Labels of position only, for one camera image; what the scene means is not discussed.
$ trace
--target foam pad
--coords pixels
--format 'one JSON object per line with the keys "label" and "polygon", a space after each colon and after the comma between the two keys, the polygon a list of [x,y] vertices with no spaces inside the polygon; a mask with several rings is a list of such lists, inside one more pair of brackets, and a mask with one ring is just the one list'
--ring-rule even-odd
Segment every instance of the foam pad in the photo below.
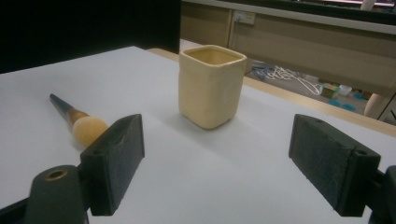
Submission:
{"label": "foam pad", "polygon": [[296,115],[289,157],[342,217],[361,217],[380,156],[332,125]]}
{"label": "foam pad", "polygon": [[112,216],[145,156],[141,115],[117,120],[80,154],[94,216]]}

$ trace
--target screw hole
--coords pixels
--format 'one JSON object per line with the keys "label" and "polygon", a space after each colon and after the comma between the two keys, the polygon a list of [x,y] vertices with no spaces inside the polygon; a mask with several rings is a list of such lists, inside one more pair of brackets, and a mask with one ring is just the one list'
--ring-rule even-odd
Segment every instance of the screw hole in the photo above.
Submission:
{"label": "screw hole", "polygon": [[48,181],[57,180],[64,177],[65,175],[67,175],[67,170],[55,170],[46,176],[46,180]]}
{"label": "screw hole", "polygon": [[367,152],[365,152],[365,151],[362,151],[362,150],[355,150],[355,151],[356,151],[356,153],[358,153],[360,155],[363,155],[363,156],[367,155]]}

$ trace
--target beige cup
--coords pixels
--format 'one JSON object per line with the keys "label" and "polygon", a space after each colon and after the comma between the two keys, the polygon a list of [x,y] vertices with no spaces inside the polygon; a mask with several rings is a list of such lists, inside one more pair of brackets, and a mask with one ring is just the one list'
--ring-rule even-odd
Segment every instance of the beige cup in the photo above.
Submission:
{"label": "beige cup", "polygon": [[219,46],[186,49],[179,54],[180,113],[204,129],[231,119],[241,95],[247,57]]}

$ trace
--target table surface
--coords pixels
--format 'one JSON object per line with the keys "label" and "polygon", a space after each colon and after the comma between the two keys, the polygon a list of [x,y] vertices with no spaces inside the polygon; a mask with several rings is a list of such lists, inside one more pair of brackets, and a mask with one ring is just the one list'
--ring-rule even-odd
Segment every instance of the table surface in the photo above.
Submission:
{"label": "table surface", "polygon": [[178,64],[126,48],[0,76],[0,207],[84,149],[51,93],[104,119],[142,114],[146,158],[119,210],[99,223],[367,223],[339,217],[288,157],[295,114],[323,119],[396,164],[396,138],[244,85],[235,118],[212,131],[177,107]]}

